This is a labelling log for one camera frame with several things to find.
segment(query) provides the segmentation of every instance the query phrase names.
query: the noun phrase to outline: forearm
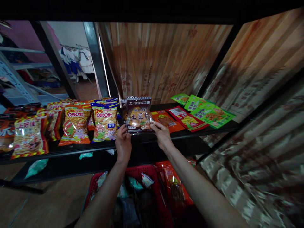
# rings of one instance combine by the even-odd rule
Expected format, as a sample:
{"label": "forearm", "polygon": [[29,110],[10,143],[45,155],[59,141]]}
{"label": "forearm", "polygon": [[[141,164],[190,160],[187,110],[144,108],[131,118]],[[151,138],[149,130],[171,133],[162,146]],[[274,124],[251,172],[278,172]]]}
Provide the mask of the forearm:
{"label": "forearm", "polygon": [[246,221],[226,198],[189,164],[173,144],[167,146],[164,152],[209,225],[212,227],[248,227]]}
{"label": "forearm", "polygon": [[128,163],[117,161],[75,227],[108,227]]}

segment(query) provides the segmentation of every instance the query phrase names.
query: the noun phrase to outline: tiled floor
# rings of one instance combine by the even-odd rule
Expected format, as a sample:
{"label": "tiled floor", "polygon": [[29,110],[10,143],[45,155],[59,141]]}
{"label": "tiled floor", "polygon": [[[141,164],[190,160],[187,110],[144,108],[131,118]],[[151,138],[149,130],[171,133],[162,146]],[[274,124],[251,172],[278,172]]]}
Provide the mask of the tiled floor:
{"label": "tiled floor", "polygon": [[[89,77],[92,84],[88,80],[80,80],[77,83],[76,91],[81,101],[99,99],[95,76],[94,75],[92,76],[92,74],[90,74]],[[64,87],[52,88],[47,90],[47,92],[51,94],[67,93]]]}
{"label": "tiled floor", "polygon": [[[23,163],[0,166],[10,180]],[[0,188],[0,227],[65,227],[79,217],[92,175],[31,185],[43,195]]]}

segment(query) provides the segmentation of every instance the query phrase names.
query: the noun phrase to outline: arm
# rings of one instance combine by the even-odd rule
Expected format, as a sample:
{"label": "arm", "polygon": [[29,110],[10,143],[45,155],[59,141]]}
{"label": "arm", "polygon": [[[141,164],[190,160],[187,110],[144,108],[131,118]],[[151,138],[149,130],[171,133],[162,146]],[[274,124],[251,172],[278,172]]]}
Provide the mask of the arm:
{"label": "arm", "polygon": [[155,121],[151,128],[157,135],[159,147],[167,155],[207,223],[212,227],[248,227],[246,221],[216,187],[193,168],[173,145],[169,130]]}
{"label": "arm", "polygon": [[112,217],[117,194],[124,179],[128,161],[131,156],[131,135],[124,134],[127,130],[121,126],[115,141],[117,161],[106,180],[95,195],[90,205],[86,208],[75,227],[108,227]]}

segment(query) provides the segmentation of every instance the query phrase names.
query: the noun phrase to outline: blue label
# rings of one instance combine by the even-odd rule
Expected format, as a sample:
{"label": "blue label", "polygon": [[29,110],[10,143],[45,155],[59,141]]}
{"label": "blue label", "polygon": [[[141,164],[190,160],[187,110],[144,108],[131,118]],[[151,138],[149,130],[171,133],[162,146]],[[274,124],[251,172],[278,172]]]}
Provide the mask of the blue label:
{"label": "blue label", "polygon": [[114,128],[115,124],[114,123],[108,123],[108,128]]}

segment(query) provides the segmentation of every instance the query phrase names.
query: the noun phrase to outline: black metal shelf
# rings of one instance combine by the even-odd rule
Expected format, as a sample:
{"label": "black metal shelf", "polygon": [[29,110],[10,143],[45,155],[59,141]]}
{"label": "black metal shelf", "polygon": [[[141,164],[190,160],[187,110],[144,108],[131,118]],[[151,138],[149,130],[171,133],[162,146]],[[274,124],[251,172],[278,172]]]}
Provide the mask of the black metal shelf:
{"label": "black metal shelf", "polygon": [[[169,103],[169,104],[155,104],[151,106],[151,111],[158,111],[163,109],[174,108],[178,103]],[[212,135],[212,134],[219,134],[223,132],[230,132],[234,131],[238,128],[239,124],[235,121],[230,121],[224,126],[219,129],[214,129],[212,127],[206,127],[205,129],[197,132],[190,132],[188,130],[182,130],[178,132],[173,132],[171,134],[171,139],[173,141],[180,140],[180,139],[187,139],[193,137],[199,137],[204,135]],[[89,132],[89,137],[92,139],[93,132]],[[154,134],[141,134],[141,135],[134,135],[132,136],[132,145],[135,144],[146,144],[151,142],[156,142],[157,138]],[[49,143],[49,153],[45,155],[36,155],[31,157],[21,157],[10,160],[10,155],[5,158],[0,159],[0,165],[4,164],[12,164],[18,162],[30,162],[35,161],[38,159],[46,159],[46,158],[59,158],[69,155],[78,155],[81,153],[88,153],[94,151],[102,151],[107,149],[114,149],[115,148],[115,141],[103,141],[97,142],[93,144],[72,144],[67,146],[58,146],[59,141]]]}
{"label": "black metal shelf", "polygon": [[[185,157],[208,153],[210,147],[199,137],[174,141],[176,148]],[[34,161],[27,162],[24,167],[12,179],[13,184],[32,184],[45,181],[53,181],[63,178],[75,177],[86,174],[103,172],[111,169],[117,159],[117,153],[110,155],[106,151],[94,152],[93,157],[79,159],[79,155],[50,158],[44,170],[35,176],[24,179],[29,167]],[[148,145],[132,145],[131,158],[128,167],[152,164],[167,160],[164,152],[158,147],[157,142]]]}

